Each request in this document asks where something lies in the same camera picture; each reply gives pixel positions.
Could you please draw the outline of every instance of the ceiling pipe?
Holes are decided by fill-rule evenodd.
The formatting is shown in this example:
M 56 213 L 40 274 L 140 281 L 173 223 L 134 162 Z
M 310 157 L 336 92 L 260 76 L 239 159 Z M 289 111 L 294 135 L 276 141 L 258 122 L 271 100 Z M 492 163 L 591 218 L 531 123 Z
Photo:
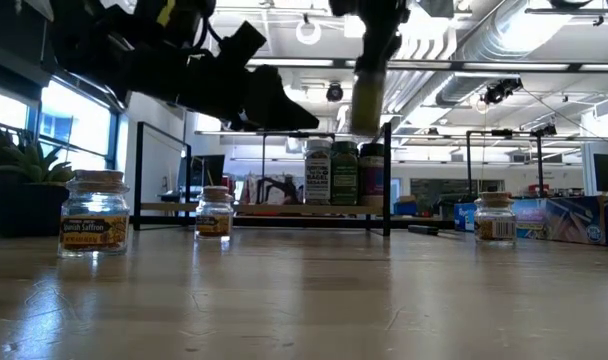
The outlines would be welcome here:
M 470 35 L 468 41 L 460 45 L 454 55 L 454 60 L 478 61 L 507 61 L 521 60 L 539 46 L 548 41 L 559 29 L 571 19 L 563 16 L 557 18 L 542 17 L 541 21 L 528 22 L 524 18 L 524 11 L 528 8 L 528 0 L 505 1 L 495 8 L 495 12 L 487 17 L 477 31 Z M 520 33 L 523 29 L 519 25 L 528 27 L 530 34 Z M 456 78 L 448 73 L 435 74 L 418 91 L 410 101 L 401 108 L 402 114 L 409 116 L 436 91 L 436 98 L 441 103 L 459 103 L 470 96 L 475 90 L 483 86 L 488 79 L 484 78 Z

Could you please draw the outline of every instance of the black pole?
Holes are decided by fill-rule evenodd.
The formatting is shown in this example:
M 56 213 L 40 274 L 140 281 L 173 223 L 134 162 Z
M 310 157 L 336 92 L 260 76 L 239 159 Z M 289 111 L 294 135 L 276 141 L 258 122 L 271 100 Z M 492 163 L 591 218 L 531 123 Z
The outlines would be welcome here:
M 537 174 L 539 175 L 540 193 L 539 197 L 544 197 L 544 167 L 542 165 L 542 135 L 537 136 Z
M 144 150 L 144 123 L 137 123 L 137 140 L 135 142 L 135 190 L 133 197 L 133 230 L 140 229 L 140 216 L 142 215 L 142 158 Z
M 384 124 L 384 209 L 382 235 L 391 236 L 391 123 Z
M 185 160 L 186 160 L 186 180 L 185 180 L 185 194 L 184 194 L 184 202 L 189 204 L 191 202 L 191 175 L 192 175 L 192 160 L 193 160 L 193 154 L 191 151 L 191 145 L 186 145 L 186 152 L 185 152 Z M 202 174 L 204 174 L 206 170 L 204 169 L 204 165 L 202 164 Z M 190 211 L 184 211 L 184 219 L 186 220 L 186 224 L 184 224 L 185 226 L 189 225 L 190 222 L 190 218 L 191 218 L 191 212 Z
M 264 171 L 265 171 L 265 165 L 266 165 L 266 134 L 262 135 L 262 178 L 261 180 L 264 179 Z M 264 182 L 262 181 L 262 189 L 257 189 L 257 192 L 261 194 L 260 199 L 264 200 Z
M 468 170 L 468 194 L 473 195 L 473 170 L 471 169 L 471 131 L 466 132 L 466 168 Z

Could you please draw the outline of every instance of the green bottle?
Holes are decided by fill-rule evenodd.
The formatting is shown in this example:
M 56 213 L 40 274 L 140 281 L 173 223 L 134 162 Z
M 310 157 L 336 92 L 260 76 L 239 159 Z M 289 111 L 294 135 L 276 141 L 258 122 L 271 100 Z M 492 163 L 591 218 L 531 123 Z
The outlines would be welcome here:
M 357 205 L 357 144 L 352 141 L 337 141 L 333 143 L 331 151 L 331 204 Z

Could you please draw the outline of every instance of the shelf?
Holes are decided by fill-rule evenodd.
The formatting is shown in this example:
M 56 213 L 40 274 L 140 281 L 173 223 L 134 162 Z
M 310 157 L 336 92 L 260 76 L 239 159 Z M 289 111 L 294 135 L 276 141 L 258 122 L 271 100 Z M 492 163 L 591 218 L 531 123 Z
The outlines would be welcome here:
M 377 206 L 333 206 L 333 205 L 236 205 L 235 210 L 246 214 L 354 214 L 381 215 Z
M 196 203 L 142 203 L 142 210 L 195 211 Z M 377 206 L 332 205 L 235 205 L 235 211 L 245 214 L 351 214 L 382 215 Z

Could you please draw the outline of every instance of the succulent plant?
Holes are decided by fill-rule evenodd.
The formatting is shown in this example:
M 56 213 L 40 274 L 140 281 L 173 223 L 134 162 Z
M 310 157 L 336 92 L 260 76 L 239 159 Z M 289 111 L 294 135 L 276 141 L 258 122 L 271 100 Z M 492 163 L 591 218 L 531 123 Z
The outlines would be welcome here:
M 0 171 L 9 171 L 26 176 L 31 183 L 62 183 L 73 178 L 70 162 L 51 165 L 57 160 L 57 152 L 61 147 L 56 147 L 48 155 L 44 156 L 42 147 L 37 142 L 24 145 L 24 151 L 11 142 L 4 151 L 14 159 L 12 165 L 0 165 Z

